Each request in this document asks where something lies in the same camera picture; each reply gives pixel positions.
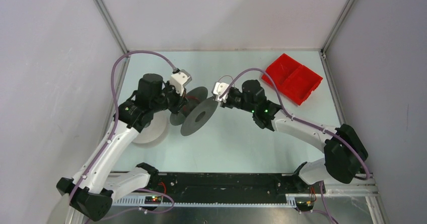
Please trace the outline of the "white translucent spool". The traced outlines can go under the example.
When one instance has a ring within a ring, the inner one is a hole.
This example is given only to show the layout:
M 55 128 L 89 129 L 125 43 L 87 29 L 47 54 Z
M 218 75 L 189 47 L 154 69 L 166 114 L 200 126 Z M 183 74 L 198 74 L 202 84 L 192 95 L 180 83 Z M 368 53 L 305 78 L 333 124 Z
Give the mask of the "white translucent spool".
M 169 118 L 165 112 L 154 114 L 153 120 L 132 141 L 138 147 L 151 148 L 159 145 L 168 135 Z

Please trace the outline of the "dark grey spool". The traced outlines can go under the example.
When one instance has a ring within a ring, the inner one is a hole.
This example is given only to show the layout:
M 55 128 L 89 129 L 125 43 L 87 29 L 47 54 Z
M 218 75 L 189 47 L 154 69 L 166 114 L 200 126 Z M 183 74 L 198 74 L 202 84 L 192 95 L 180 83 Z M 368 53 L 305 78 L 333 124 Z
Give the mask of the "dark grey spool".
M 170 123 L 181 126 L 182 136 L 190 136 L 200 130 L 213 116 L 219 103 L 207 97 L 206 87 L 197 87 L 187 92 L 186 104 L 177 114 L 171 113 Z

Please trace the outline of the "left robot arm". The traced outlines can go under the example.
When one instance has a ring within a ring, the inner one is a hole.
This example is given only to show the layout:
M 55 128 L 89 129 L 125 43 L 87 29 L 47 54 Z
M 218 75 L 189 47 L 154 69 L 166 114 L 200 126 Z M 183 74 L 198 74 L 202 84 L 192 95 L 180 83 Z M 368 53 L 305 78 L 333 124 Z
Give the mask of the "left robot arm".
M 157 190 L 159 171 L 146 163 L 136 165 L 121 177 L 109 174 L 124 150 L 148 126 L 154 114 L 162 111 L 178 113 L 187 103 L 186 85 L 191 75 L 174 72 L 166 82 L 159 74 L 147 73 L 138 89 L 120 105 L 116 105 L 114 119 L 107 133 L 86 161 L 72 177 L 62 177 L 56 187 L 61 195 L 68 195 L 69 205 L 91 221 L 99 221 L 108 213 L 113 202 L 131 192 Z

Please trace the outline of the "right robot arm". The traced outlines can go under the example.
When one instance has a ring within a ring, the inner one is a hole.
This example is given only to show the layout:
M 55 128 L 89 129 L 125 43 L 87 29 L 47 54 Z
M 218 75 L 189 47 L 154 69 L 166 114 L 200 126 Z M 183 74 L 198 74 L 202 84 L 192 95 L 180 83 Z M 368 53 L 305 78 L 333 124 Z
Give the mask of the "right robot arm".
M 212 93 L 221 107 L 251 113 L 259 128 L 291 135 L 324 154 L 323 158 L 303 163 L 293 172 L 293 187 L 300 193 L 327 179 L 349 184 L 365 166 L 368 153 L 351 126 L 318 125 L 286 113 L 281 105 L 267 99 L 258 80 L 245 81 L 241 89 L 217 82 Z

